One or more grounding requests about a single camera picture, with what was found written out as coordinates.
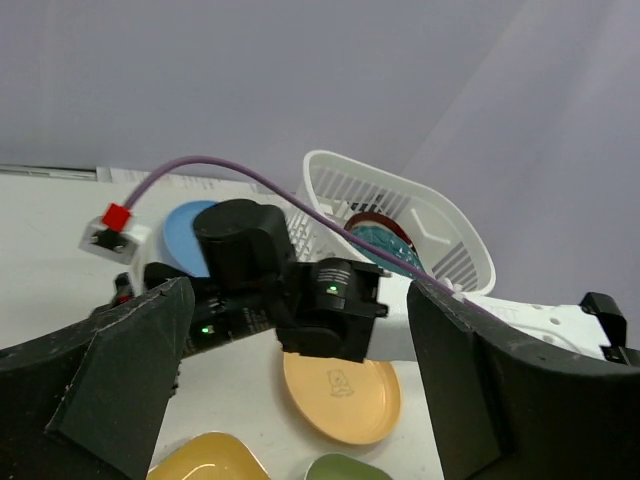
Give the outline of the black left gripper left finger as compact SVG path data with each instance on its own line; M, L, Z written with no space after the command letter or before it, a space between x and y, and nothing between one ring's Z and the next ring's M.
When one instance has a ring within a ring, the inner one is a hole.
M145 478L193 309L178 278L2 350L2 478Z

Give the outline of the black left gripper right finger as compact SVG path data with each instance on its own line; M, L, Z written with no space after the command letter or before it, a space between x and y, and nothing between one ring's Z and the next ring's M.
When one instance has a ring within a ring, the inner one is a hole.
M635 479L639 370L550 345L423 281L409 326L448 479Z

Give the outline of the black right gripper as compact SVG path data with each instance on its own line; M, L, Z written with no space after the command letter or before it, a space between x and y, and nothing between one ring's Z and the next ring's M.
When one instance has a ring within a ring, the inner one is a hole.
M364 361L377 319L380 267L342 258L297 259L283 211L247 199L216 203L193 222L209 276L193 277L163 258L162 227L140 252L142 293L188 280L194 304L183 349L192 357L273 330L286 353ZM134 296L128 278L119 300Z

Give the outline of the dark red rimmed plate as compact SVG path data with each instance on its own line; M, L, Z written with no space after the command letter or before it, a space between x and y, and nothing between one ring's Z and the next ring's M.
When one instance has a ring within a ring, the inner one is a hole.
M409 238L406 231L393 219L383 214L367 211L358 212L351 216L351 218L344 225L344 229L348 232L353 232L358 226L378 226L383 229L394 233L401 240L403 240L411 250L416 253L417 250L413 241Z

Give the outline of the teal scalloped plate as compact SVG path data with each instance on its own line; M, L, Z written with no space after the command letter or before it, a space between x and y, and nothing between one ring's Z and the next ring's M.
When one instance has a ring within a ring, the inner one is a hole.
M364 242L370 244L373 247L376 247L378 250L385 251L395 258L412 265L417 270L427 272L427 270L423 267L418 255L410 248L409 244L402 240L391 230L388 230L383 226L374 224L359 224L353 227L350 232ZM364 249L355 244L352 244L352 246L363 256L376 263L383 269L408 278L414 278L413 274L403 270L402 268L399 268L395 264L388 262L380 256L373 254L367 249Z

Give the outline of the white plastic dish bin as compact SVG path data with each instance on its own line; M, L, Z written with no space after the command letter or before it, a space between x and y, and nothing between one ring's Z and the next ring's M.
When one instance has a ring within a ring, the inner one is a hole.
M465 292L489 294L496 282L484 241L462 211L436 190L346 156L314 150L303 159L296 198L346 229L357 214L393 220L425 270Z

